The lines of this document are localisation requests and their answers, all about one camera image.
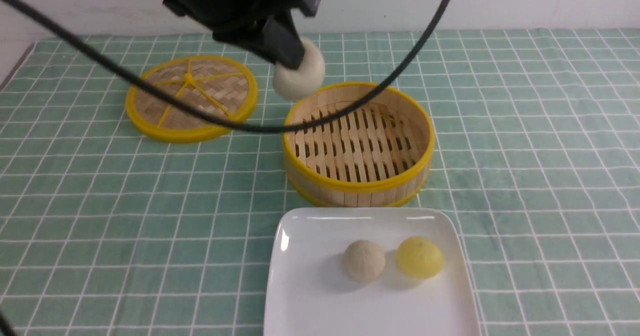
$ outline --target woven bamboo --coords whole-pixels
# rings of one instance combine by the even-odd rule
[[[345,107],[375,85],[342,83],[298,102],[288,124],[311,121]],[[326,126],[284,136],[291,183],[319,206],[400,206],[429,174],[435,135],[413,99],[387,88],[373,102]]]
[[[244,121],[256,106],[258,87],[253,74],[228,58],[176,59],[150,70],[142,78],[217,117]],[[198,142],[228,132],[135,87],[128,93],[126,111],[140,131],[166,142]]]

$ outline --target bamboo steamer basket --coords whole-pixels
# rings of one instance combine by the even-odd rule
[[[374,83],[330,85],[297,102],[286,124],[342,109]],[[355,113],[329,125],[283,136],[289,181],[317,206],[402,206],[429,174],[435,132],[424,109],[405,93],[385,89]]]

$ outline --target yellow rim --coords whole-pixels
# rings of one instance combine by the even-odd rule
[[[371,86],[371,87],[377,86],[377,84],[375,84],[375,83],[367,83],[367,82],[361,82],[361,81],[350,81],[350,82],[346,82],[346,83],[338,83],[338,84],[325,86],[324,88],[318,89],[318,91],[316,93],[324,92],[324,91],[330,90],[332,88],[340,88],[340,87],[344,87],[344,86],[357,86],[357,85],[359,85],[359,86]],[[390,178],[385,179],[385,180],[368,181],[368,182],[363,182],[363,183],[351,183],[351,182],[348,182],[348,181],[339,181],[339,180],[331,179],[331,178],[329,178],[327,176],[318,174],[317,172],[315,172],[314,170],[311,170],[305,164],[303,164],[302,161],[300,161],[300,159],[298,159],[296,157],[294,149],[293,149],[293,147],[290,145],[290,143],[288,141],[288,138],[287,138],[288,134],[284,134],[282,140],[283,140],[283,144],[284,144],[285,155],[292,162],[294,168],[297,169],[302,174],[304,174],[304,176],[306,176],[306,178],[312,179],[314,181],[314,183],[316,183],[316,184],[320,184],[322,186],[327,186],[328,188],[331,188],[332,190],[346,191],[346,192],[349,192],[349,191],[354,191],[354,192],[384,191],[384,190],[388,190],[390,188],[395,188],[395,186],[398,186],[400,184],[406,183],[407,181],[412,179],[414,176],[416,176],[418,174],[418,172],[420,172],[422,169],[424,169],[425,166],[427,165],[427,163],[429,163],[429,161],[432,158],[432,154],[434,153],[435,139],[436,139],[435,132],[434,132],[434,125],[432,123],[431,118],[429,118],[429,115],[425,112],[425,109],[423,109],[423,107],[420,106],[420,104],[418,104],[413,98],[411,98],[409,95],[407,95],[406,93],[403,93],[402,91],[400,91],[398,89],[395,89],[395,88],[387,88],[387,89],[390,90],[393,93],[396,93],[398,95],[398,97],[403,97],[406,100],[408,100],[409,102],[411,102],[411,104],[413,104],[414,107],[416,107],[416,108],[418,108],[420,110],[420,113],[422,113],[423,118],[425,118],[425,120],[427,121],[427,125],[429,126],[429,145],[427,145],[427,150],[422,155],[422,157],[420,157],[420,159],[418,160],[418,163],[416,163],[413,167],[410,167],[409,170],[406,170],[405,172],[402,172],[399,175],[390,177]],[[292,118],[293,118],[293,115],[296,112],[296,109],[304,101],[305,100],[298,101],[291,108],[291,111],[289,111],[288,115],[286,116],[286,120],[285,120],[285,124],[286,125],[292,124]]]
[[[147,77],[149,77],[151,73],[156,72],[162,68],[168,67],[170,65],[173,65],[174,63],[182,63],[187,61],[187,63],[190,64],[192,60],[222,61],[240,70],[240,72],[233,73],[233,74],[238,74],[238,75],[242,74],[246,78],[248,83],[246,98],[244,99],[244,102],[238,108],[238,110],[233,114],[229,115],[229,113],[227,113],[226,111],[226,108],[221,108],[221,109],[228,116],[229,120],[239,121],[239,122],[246,121],[251,115],[251,113],[254,111],[254,109],[256,108],[256,104],[258,103],[258,83],[256,82],[256,77],[254,77],[254,74],[251,72],[251,70],[249,70],[249,68],[242,65],[241,63],[238,63],[233,59],[225,58],[222,56],[215,56],[215,55],[188,56],[186,58],[174,59],[171,61],[167,61],[166,63],[162,63],[152,68],[151,70],[147,71],[142,75],[142,79],[147,79]],[[213,77],[227,77],[233,74],[212,75],[212,76],[206,76],[204,78],[208,79]],[[188,79],[191,76],[189,72],[187,72],[187,75],[188,76],[186,76],[185,79]],[[187,81],[181,81],[181,82],[183,82],[184,85],[183,85],[183,88],[181,88],[178,91],[178,93],[180,93],[185,88],[185,85],[187,85]],[[168,142],[168,143],[192,143],[192,142],[202,142],[205,140],[218,138],[219,136],[227,134],[230,131],[230,129],[227,129],[226,127],[220,127],[220,126],[203,126],[203,127],[197,127],[195,129],[184,129],[184,130],[174,130],[174,129],[166,129],[164,127],[159,127],[158,125],[162,124],[162,121],[164,120],[164,117],[169,112],[171,106],[167,106],[167,109],[165,109],[164,115],[162,116],[162,118],[160,118],[160,122],[158,123],[158,125],[151,124],[150,122],[144,120],[144,118],[142,118],[142,116],[140,116],[140,114],[136,110],[136,107],[135,107],[136,90],[137,88],[133,86],[128,90],[128,93],[126,93],[126,104],[125,104],[126,114],[131,119],[131,122],[135,125],[135,127],[137,127],[137,129],[140,130],[142,134],[145,134],[150,138],[153,138],[162,142]],[[217,101],[213,101],[213,102],[218,107],[220,107]]]
[[[416,195],[418,195],[418,193],[420,193],[420,189],[422,188],[423,184],[425,184],[425,181],[427,181],[428,176],[429,176],[429,173],[427,172],[427,175],[425,175],[424,179],[422,180],[422,183],[420,183],[418,187],[410,195],[408,195],[404,199],[401,199],[400,201],[396,201],[393,204],[389,204],[383,207],[400,207],[408,203],[409,201],[411,201],[414,197],[416,197]],[[293,181],[291,178],[288,178],[288,181],[291,183],[291,186],[293,186],[295,191],[297,191],[297,193],[299,193],[300,196],[304,197],[304,199],[306,199],[306,201],[309,201],[311,204],[314,204],[315,206],[320,206],[320,207],[335,207],[335,205],[330,205],[326,202],[320,201],[315,197],[311,196],[303,188],[300,188],[300,186],[298,186],[298,184],[295,181]]]

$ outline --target white plate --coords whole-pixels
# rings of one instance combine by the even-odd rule
[[[410,236],[439,245],[445,266],[427,281],[405,278],[395,249]],[[361,286],[340,258],[356,240],[386,250],[380,279]],[[282,217],[273,245],[264,336],[479,336],[469,273],[451,221],[414,208],[304,208]]]

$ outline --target black cable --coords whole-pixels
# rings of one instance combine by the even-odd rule
[[[2,313],[0,313],[0,332],[2,332],[4,336],[18,336]]]
[[[64,27],[60,26],[59,24],[57,24],[47,16],[43,15],[38,10],[34,9],[28,4],[25,4],[25,2],[21,0],[2,0],[2,1],[8,4],[9,6],[11,6],[12,8],[20,11],[20,13],[23,13],[24,15],[28,16],[30,19],[38,22],[38,24],[45,27],[49,31],[53,32],[54,34],[59,36],[62,40],[71,44],[77,50],[82,52],[82,54],[85,54],[96,63],[109,69],[111,72],[118,75],[119,77],[122,77],[123,79],[128,81],[130,84],[133,84],[138,88],[146,91],[147,93],[150,93],[154,97],[157,97],[158,99],[166,102],[167,104],[173,106],[176,109],[179,109],[194,117],[200,118],[201,120],[205,120],[206,122],[210,122],[211,124],[223,126],[228,129],[247,131],[250,133],[279,134],[279,133],[300,131],[300,130],[308,129],[310,127],[317,127],[323,124],[328,124],[330,122],[338,120],[339,118],[345,115],[348,115],[356,111],[357,109],[364,106],[364,104],[370,102],[375,97],[377,97],[378,94],[380,94],[382,91],[384,91],[384,89],[390,86],[391,83],[393,83],[393,81],[403,71],[405,71],[405,68],[409,66],[409,64],[413,61],[416,55],[418,55],[418,52],[423,48],[423,46],[425,46],[427,39],[434,32],[434,29],[438,24],[438,22],[440,21],[440,19],[442,18],[442,15],[444,14],[444,11],[447,8],[450,0],[440,1],[438,9],[436,10],[433,18],[431,19],[429,25],[426,27],[426,29],[424,30],[424,32],[422,33],[418,41],[415,43],[414,47],[411,49],[411,51],[409,51],[409,53],[407,53],[407,55],[404,57],[402,62],[395,68],[395,70],[393,70],[393,72],[391,72],[391,74],[389,74],[389,76],[387,76],[386,79],[384,79],[378,86],[370,90],[368,93],[366,93],[366,95],[364,95],[360,99],[352,102],[352,104],[349,104],[345,108],[340,109],[335,113],[327,115],[326,117],[312,120],[310,122],[302,122],[299,124],[292,124],[288,126],[261,126],[261,125],[243,123],[243,122],[234,122],[231,120],[226,120],[224,118],[215,117],[214,115],[211,115],[209,113],[205,113],[204,111],[201,111],[193,106],[190,106],[189,104],[186,104],[185,102],[182,102],[176,99],[175,97],[169,95],[168,93],[163,92],[162,90],[151,85],[150,83],[147,83],[146,81],[140,79],[137,75],[133,74],[132,72],[119,66],[116,62],[100,54],[98,50],[94,49],[87,43],[80,40],[78,36],[75,36],[70,31],[67,31],[66,29],[64,29]]]

